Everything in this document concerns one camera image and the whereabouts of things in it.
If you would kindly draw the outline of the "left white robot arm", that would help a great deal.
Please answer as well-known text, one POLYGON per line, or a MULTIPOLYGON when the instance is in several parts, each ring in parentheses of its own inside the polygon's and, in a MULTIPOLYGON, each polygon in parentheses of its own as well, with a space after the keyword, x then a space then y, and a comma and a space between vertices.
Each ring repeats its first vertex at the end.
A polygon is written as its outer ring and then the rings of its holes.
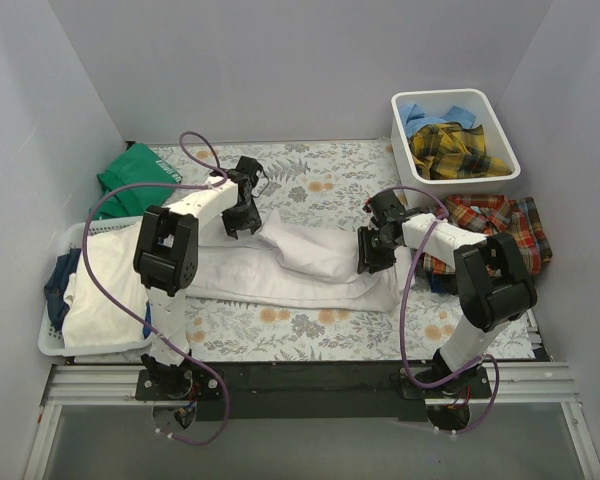
POLYGON ((192 394, 196 386, 183 362, 189 352, 186 289, 198 269, 200 230, 220 219, 224 232, 236 239, 261 227, 253 190, 265 176, 263 166, 242 156, 225 173, 228 180, 216 189, 196 191, 169 207, 149 207, 140 224, 133 267, 146 288, 155 329, 150 352, 141 360, 152 384, 173 400, 192 394))

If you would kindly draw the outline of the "white long sleeve shirt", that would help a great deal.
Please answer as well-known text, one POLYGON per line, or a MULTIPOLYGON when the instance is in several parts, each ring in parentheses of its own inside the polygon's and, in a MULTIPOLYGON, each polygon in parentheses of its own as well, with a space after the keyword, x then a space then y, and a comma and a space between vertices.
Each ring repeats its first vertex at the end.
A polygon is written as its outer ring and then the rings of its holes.
POLYGON ((394 266, 359 274, 354 232, 285 223, 276 210, 238 239, 215 218, 201 231, 198 253, 189 297, 301 309, 391 311, 412 262, 400 247, 394 266))

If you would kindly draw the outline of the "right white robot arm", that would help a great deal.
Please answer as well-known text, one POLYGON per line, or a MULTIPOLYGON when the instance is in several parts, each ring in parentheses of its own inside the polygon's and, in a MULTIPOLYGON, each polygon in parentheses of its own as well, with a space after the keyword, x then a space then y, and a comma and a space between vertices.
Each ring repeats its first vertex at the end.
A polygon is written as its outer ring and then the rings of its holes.
POLYGON ((411 385, 455 397, 469 384, 467 372, 488 360, 488 348, 511 322, 537 303, 533 280, 508 233, 486 236, 450 223, 444 204, 437 214, 407 208, 386 188, 368 198, 369 226, 359 228, 359 273, 377 273, 396 263, 399 247, 431 255, 454 269, 462 317, 451 337, 436 351, 430 369, 419 374, 404 359, 411 385))

